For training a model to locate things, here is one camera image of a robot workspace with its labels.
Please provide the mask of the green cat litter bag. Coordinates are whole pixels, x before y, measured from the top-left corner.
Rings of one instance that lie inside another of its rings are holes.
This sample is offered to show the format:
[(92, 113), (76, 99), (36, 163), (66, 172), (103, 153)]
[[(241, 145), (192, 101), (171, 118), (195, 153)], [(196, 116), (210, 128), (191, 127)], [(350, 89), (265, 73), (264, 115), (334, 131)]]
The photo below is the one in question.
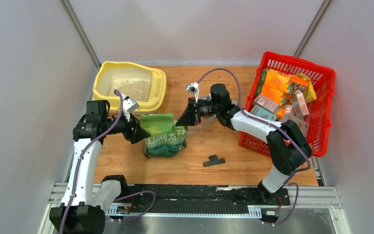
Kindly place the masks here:
[(188, 128), (175, 123), (172, 113), (140, 116), (141, 127), (150, 133), (150, 137), (144, 139), (145, 157), (173, 157), (187, 147)]

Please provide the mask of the black bag clip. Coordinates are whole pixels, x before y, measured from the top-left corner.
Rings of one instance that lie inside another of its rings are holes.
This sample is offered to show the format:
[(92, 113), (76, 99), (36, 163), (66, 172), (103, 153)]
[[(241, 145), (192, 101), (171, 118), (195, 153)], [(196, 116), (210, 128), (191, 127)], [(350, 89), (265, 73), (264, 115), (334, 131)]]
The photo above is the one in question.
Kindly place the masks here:
[(225, 164), (224, 158), (218, 158), (217, 155), (211, 155), (208, 157), (208, 161), (203, 162), (203, 167), (210, 167), (215, 165)]

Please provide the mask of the clear plastic scoop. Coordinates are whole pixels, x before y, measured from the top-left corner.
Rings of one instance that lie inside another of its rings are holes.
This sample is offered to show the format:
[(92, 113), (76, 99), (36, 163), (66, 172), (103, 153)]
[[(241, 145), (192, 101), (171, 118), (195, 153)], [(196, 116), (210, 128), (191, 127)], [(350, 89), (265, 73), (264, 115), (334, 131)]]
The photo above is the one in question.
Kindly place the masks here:
[(217, 122), (217, 121), (218, 120), (217, 120), (216, 116), (212, 115), (208, 118), (203, 118), (201, 123), (199, 125), (194, 126), (193, 129), (195, 131), (198, 131), (198, 132), (203, 132), (208, 127), (210, 127), (212, 123)]

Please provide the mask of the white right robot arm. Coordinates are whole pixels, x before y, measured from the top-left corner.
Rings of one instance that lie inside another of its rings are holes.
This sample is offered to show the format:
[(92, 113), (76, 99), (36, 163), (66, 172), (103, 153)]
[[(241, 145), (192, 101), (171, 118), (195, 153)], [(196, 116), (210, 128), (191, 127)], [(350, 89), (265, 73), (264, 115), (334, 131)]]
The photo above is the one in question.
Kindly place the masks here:
[(217, 83), (210, 88), (210, 100), (198, 98), (199, 84), (188, 84), (186, 91), (194, 94), (176, 122), (176, 126), (197, 126), (203, 117), (216, 117), (229, 129), (247, 133), (268, 146), (273, 167), (259, 183), (259, 200), (271, 204), (280, 190), (313, 152), (299, 126), (292, 120), (279, 122), (255, 116), (234, 104), (226, 86)]

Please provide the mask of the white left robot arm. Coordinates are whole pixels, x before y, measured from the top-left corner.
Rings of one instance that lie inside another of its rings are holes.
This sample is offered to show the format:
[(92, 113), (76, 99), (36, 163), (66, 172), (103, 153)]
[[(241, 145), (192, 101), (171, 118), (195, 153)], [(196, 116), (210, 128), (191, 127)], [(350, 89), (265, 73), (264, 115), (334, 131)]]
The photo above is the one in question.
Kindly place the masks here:
[(123, 99), (118, 117), (109, 117), (107, 100), (86, 104), (86, 113), (73, 129), (74, 159), (64, 196), (58, 207), (50, 209), (49, 220), (60, 234), (101, 234), (113, 201), (124, 202), (129, 188), (123, 175), (106, 176), (93, 192), (96, 163), (107, 135), (122, 134), (132, 144), (150, 137), (132, 114), (138, 103)]

